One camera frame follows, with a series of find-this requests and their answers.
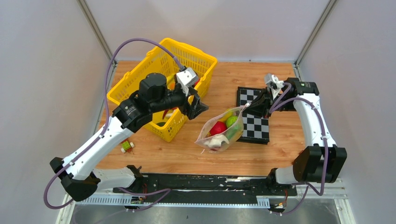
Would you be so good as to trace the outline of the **white oyster mushroom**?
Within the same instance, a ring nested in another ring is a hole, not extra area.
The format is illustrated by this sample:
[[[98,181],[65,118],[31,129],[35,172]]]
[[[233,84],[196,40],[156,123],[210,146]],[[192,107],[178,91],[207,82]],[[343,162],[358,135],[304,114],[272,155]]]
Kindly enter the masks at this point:
[[[217,134],[206,142],[209,148],[221,147],[223,143],[229,144],[228,138],[223,134]]]

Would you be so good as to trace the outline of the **green vegetable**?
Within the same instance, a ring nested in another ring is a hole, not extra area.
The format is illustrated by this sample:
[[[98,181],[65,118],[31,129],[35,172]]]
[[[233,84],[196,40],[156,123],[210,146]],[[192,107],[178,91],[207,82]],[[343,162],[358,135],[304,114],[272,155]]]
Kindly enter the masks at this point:
[[[226,127],[230,128],[232,125],[234,125],[235,122],[237,122],[237,120],[238,120],[238,116],[230,116],[226,120]]]

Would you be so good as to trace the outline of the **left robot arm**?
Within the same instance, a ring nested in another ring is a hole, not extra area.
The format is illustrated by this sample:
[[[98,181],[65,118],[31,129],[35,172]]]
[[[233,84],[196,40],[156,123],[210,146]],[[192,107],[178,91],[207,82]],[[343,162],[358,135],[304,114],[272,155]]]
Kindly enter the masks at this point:
[[[140,81],[139,89],[113,110],[108,122],[83,146],[65,158],[55,157],[50,162],[51,168],[59,174],[72,199],[80,202],[102,189],[127,188],[132,193],[139,192],[143,180],[136,167],[103,170],[97,169],[97,164],[123,140],[151,122],[156,112],[177,107],[188,119],[194,119],[208,110],[193,87],[198,81],[194,71],[181,71],[176,74],[174,89],[169,90],[163,74],[148,74]]]

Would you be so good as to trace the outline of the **green cucumber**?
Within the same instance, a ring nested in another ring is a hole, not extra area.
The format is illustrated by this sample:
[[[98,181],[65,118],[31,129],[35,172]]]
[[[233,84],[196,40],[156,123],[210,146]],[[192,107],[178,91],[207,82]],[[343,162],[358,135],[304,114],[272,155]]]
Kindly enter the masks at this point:
[[[238,140],[243,134],[243,124],[235,124],[227,129],[225,136],[229,140],[229,142],[234,142]]]

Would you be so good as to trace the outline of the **dark red pomegranate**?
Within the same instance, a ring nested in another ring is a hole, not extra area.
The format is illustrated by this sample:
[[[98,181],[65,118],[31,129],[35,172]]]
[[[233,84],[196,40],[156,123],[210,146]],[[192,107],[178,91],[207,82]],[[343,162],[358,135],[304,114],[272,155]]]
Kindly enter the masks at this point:
[[[227,130],[226,124],[220,121],[217,121],[214,126],[210,129],[210,135],[221,134]]]

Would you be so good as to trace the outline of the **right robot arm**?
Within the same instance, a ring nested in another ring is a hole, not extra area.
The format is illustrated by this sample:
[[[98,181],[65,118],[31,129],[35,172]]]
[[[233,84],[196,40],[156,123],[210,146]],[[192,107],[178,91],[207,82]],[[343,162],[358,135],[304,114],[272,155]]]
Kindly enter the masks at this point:
[[[262,118],[269,118],[275,111],[296,111],[305,142],[305,149],[291,166],[271,170],[267,181],[269,193],[278,195],[284,191],[285,185],[335,182],[347,159],[347,152],[337,145],[327,128],[317,84],[290,77],[282,81],[273,74],[267,74],[264,82],[266,88],[245,111]]]

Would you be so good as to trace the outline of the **clear zip top bag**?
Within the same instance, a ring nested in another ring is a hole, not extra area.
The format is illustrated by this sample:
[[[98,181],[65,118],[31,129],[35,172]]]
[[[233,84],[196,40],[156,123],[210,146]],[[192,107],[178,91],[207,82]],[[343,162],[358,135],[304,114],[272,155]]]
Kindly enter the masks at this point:
[[[250,103],[246,103],[229,108],[221,115],[208,120],[195,144],[210,152],[222,152],[228,149],[243,134],[243,112],[249,106]]]

